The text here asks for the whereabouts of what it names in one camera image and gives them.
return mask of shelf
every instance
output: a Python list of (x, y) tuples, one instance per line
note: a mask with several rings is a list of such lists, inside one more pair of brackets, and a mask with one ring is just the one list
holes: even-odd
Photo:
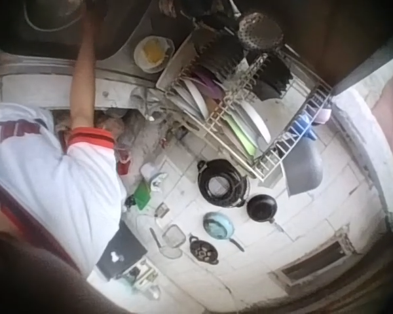
[[(268, 63), (268, 54), (260, 54), (249, 66), (246, 60), (237, 67), (236, 75), (226, 85), (225, 97), (206, 121), (201, 121), (193, 115), (178, 108), (168, 101), (172, 88), (165, 93), (167, 109), (172, 112), (189, 131), (199, 136), (211, 146), (228, 156), (231, 162), (243, 169), (251, 177), (264, 181), (291, 152), (302, 136), (307, 135), (320, 109), (330, 104), (330, 87), (303, 65), (300, 59), (288, 54), (285, 49), (274, 52), (290, 69), (293, 80), (282, 94), (281, 101), (289, 114), (283, 115), (279, 123), (272, 127), (277, 119), (263, 115), (268, 128), (271, 127), (271, 141), (255, 157), (241, 153), (239, 148), (223, 133), (225, 115), (232, 112), (240, 102), (248, 101), (259, 104), (259, 100), (251, 93), (259, 72)], [(193, 56), (189, 63), (181, 69), (173, 81), (177, 84), (181, 78), (192, 73), (198, 64), (200, 54)]]

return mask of mesh strainer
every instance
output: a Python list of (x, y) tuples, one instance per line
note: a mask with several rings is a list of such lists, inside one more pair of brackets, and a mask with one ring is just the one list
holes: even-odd
[(244, 14), (237, 35), (247, 50), (272, 50), (284, 38), (281, 27), (261, 12)]

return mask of metal dish drying rack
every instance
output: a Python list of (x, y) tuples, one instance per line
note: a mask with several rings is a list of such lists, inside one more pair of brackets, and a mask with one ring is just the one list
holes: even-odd
[[(200, 49), (200, 54), (189, 60), (189, 63), (182, 68), (176, 79), (166, 89), (166, 96), (173, 92), (173, 87), (182, 78), (192, 73), (193, 68), (198, 64), (199, 56), (203, 53), (204, 48)], [(179, 110), (169, 101), (167, 101), (169, 105), (166, 108), (173, 114), (175, 120), (179, 121), (189, 131), (225, 155), (234, 166), (237, 166), (237, 168), (244, 170), (249, 176), (256, 177), (261, 181), (264, 181), (280, 166), (282, 160), (296, 146), (306, 131), (310, 129), (319, 110), (330, 103), (330, 87), (308, 69), (290, 48), (284, 47), (275, 53), (289, 67), (294, 77), (281, 98), (285, 98), (288, 90), (294, 88), (304, 97), (304, 102), (299, 104), (297, 112), (283, 126), (279, 135), (271, 139), (260, 156), (258, 154), (256, 158), (249, 158), (242, 154), (221, 130), (224, 126), (225, 114), (229, 113), (233, 109), (233, 106), (240, 101), (253, 103), (256, 100), (256, 97), (252, 94), (252, 88), (256, 83), (259, 72), (268, 62), (268, 54), (260, 54), (248, 68), (236, 72), (236, 75), (228, 84), (230, 87), (226, 89), (225, 97), (206, 121), (202, 122), (193, 115)], [(307, 125), (305, 123), (300, 125), (298, 121), (300, 114), (307, 117)]]

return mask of black frying pan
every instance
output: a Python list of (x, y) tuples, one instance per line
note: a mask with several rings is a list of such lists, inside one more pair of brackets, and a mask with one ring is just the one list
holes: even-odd
[(246, 207), (249, 217), (257, 222), (274, 223), (278, 206), (276, 200), (269, 195), (260, 194), (252, 197)]

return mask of frying pan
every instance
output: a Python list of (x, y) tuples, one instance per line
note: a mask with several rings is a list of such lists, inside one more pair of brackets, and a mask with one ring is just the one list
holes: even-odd
[(211, 237), (217, 240), (229, 240), (236, 245), (239, 250), (244, 252), (243, 247), (231, 239), (234, 234), (234, 226), (231, 220), (221, 213), (206, 213), (204, 215), (204, 229)]
[(246, 206), (248, 215), (252, 220), (256, 222), (270, 222), (280, 232), (284, 232), (274, 219), (277, 209), (278, 205), (276, 200), (272, 196), (266, 194), (252, 197)]

